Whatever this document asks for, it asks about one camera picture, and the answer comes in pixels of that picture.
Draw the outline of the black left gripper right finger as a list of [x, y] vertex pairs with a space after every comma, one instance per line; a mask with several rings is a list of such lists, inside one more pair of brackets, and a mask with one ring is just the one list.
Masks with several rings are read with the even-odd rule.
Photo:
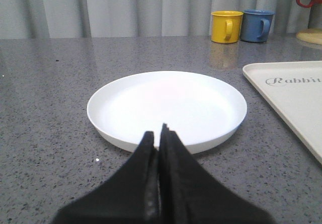
[[164, 223], [274, 223], [269, 213], [214, 179], [163, 125], [159, 179]]

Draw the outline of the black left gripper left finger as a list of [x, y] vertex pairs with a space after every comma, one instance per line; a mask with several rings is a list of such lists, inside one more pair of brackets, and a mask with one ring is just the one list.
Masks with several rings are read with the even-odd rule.
[[53, 223], [158, 223], [158, 152], [147, 131], [130, 159], [100, 187], [62, 208]]

